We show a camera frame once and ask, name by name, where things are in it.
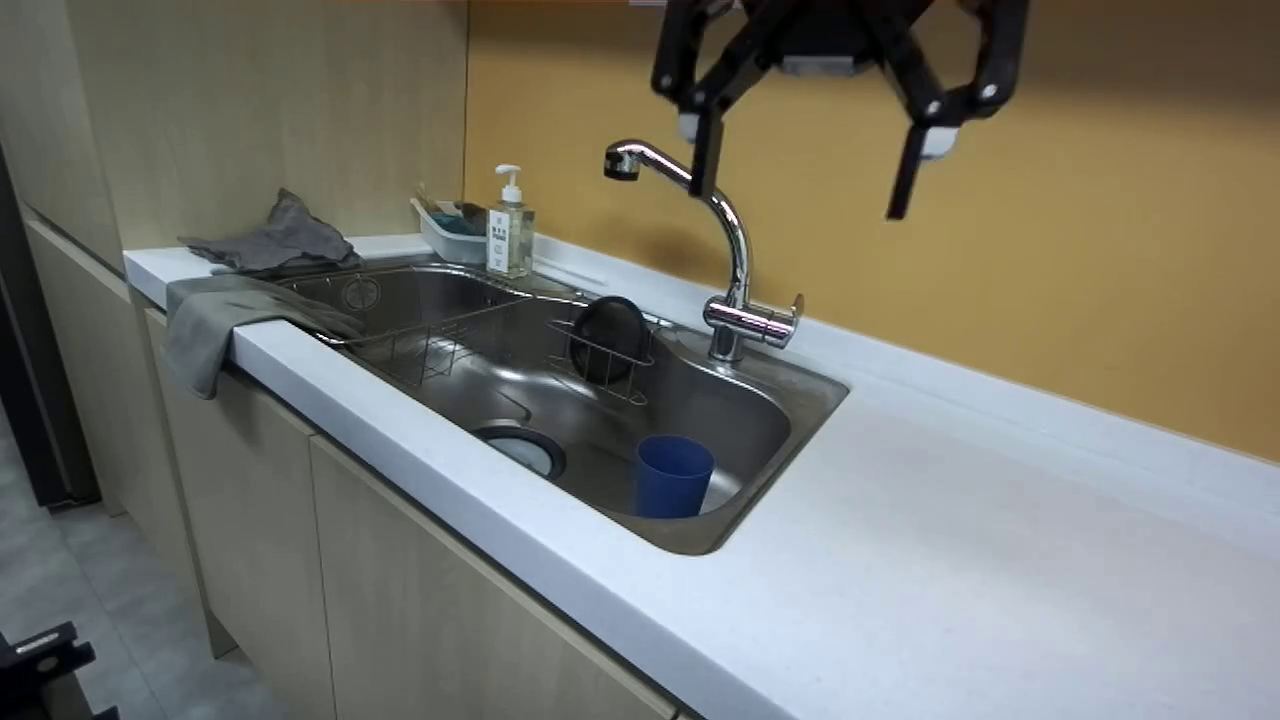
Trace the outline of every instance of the faucet handle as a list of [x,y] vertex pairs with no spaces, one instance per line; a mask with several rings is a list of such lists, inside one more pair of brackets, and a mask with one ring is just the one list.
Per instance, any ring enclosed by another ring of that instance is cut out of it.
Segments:
[[704,305],[704,325],[755,341],[762,349],[789,349],[789,341],[794,337],[800,314],[802,314],[802,291],[794,296],[792,314],[775,314],[761,305],[734,309],[724,296],[710,296]]

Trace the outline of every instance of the faucet spout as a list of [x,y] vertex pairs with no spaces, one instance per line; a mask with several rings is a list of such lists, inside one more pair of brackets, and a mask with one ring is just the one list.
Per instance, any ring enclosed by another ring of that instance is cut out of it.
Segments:
[[[605,150],[605,178],[639,181],[639,169],[668,178],[682,192],[690,188],[690,173],[643,141],[617,141]],[[710,296],[704,309],[704,322],[710,325],[707,362],[716,368],[733,368],[741,362],[743,337],[762,341],[772,349],[783,349],[794,332],[794,317],[783,322],[783,317],[772,317],[772,314],[761,314],[747,305],[747,286],[752,286],[747,230],[720,188],[707,192],[704,204],[716,218],[724,245],[729,245],[729,290],[724,290],[724,296]]]

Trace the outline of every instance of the floor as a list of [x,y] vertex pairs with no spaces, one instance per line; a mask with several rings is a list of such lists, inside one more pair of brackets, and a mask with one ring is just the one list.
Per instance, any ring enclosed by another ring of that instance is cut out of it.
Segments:
[[95,661],[75,674],[120,720],[278,720],[278,700],[230,657],[213,661],[197,599],[177,590],[126,517],[49,517],[0,408],[0,637],[70,622]]

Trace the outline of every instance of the stainless steel sink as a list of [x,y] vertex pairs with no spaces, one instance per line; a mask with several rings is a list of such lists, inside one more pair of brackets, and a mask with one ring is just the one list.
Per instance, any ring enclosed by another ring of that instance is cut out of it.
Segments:
[[[342,355],[475,434],[537,477],[668,552],[710,552],[767,492],[802,439],[849,396],[842,384],[743,353],[734,378],[704,368],[704,332],[653,325],[643,355],[608,384],[566,362],[585,302],[499,290],[438,270],[304,279],[371,332]],[[716,458],[698,517],[633,517],[633,458],[643,435],[677,434]]]

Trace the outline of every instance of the cloth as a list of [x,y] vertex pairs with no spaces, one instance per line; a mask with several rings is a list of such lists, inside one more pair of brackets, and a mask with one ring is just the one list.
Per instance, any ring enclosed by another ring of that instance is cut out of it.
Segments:
[[198,396],[215,396],[215,373],[227,362],[230,328],[255,322],[293,322],[300,328],[353,337],[356,322],[304,302],[255,275],[203,275],[168,290],[162,365]]
[[245,235],[186,241],[203,261],[227,265],[245,275],[287,275],[300,270],[349,270],[356,249],[287,188],[277,192],[267,220]]

